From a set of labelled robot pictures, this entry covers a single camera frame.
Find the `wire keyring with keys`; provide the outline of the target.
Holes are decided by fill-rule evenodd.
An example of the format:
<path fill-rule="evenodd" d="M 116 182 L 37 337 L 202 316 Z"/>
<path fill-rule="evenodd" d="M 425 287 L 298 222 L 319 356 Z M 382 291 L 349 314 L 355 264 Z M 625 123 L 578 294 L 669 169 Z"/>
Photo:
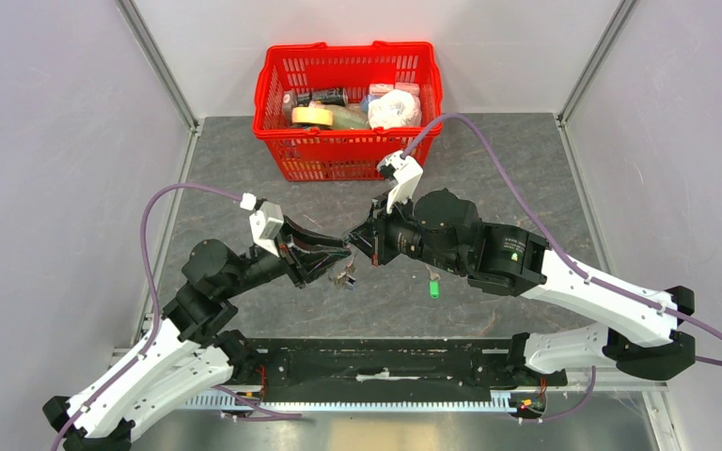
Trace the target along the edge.
<path fill-rule="evenodd" d="M 355 271 L 356 266 L 354 263 L 354 257 L 351 257 L 342 269 L 335 275 L 331 276 L 329 280 L 336 288 L 354 290 L 354 286 L 356 284 L 356 278 L 354 276 Z"/>

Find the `key with green tag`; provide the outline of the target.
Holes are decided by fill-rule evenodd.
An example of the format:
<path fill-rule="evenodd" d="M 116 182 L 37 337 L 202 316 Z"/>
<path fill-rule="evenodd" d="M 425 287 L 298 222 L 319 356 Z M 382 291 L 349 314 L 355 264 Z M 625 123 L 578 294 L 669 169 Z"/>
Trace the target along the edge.
<path fill-rule="evenodd" d="M 426 264 L 426 269 L 429 273 L 429 295 L 432 299 L 439 299 L 441 296 L 441 276 L 431 265 Z"/>

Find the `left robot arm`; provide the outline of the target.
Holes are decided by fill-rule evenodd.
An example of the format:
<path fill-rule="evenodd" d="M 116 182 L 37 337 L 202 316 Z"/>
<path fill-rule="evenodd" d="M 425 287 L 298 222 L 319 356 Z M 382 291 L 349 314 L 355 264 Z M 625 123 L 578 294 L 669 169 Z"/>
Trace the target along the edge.
<path fill-rule="evenodd" d="M 251 381 L 258 354 L 242 333 L 225 328 L 238 312 L 231 298 L 282 276 L 303 288 L 350 254 L 343 240 L 289 219 L 240 255 L 219 240 L 200 242 L 182 268 L 185 284 L 155 312 L 149 332 L 79 394 L 46 402 L 57 432 L 52 448 L 128 450 L 192 397 Z"/>

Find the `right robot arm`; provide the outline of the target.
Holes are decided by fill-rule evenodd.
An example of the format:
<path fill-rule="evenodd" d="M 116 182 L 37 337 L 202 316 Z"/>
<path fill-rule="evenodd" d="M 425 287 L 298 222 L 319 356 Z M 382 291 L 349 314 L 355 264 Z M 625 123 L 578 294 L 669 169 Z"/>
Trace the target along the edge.
<path fill-rule="evenodd" d="M 694 313 L 691 289 L 650 293 L 587 265 L 580 276 L 544 237 L 484 222 L 473 202 L 447 189 L 393 207 L 387 200 L 387 194 L 374 198 L 366 220 L 345 236 L 373 265 L 406 256 L 484 293 L 550 303 L 591 319 L 570 331 L 516 334 L 505 359 L 515 383 L 584 366 L 668 381 L 696 362 L 695 338 L 679 331 L 676 317 Z"/>

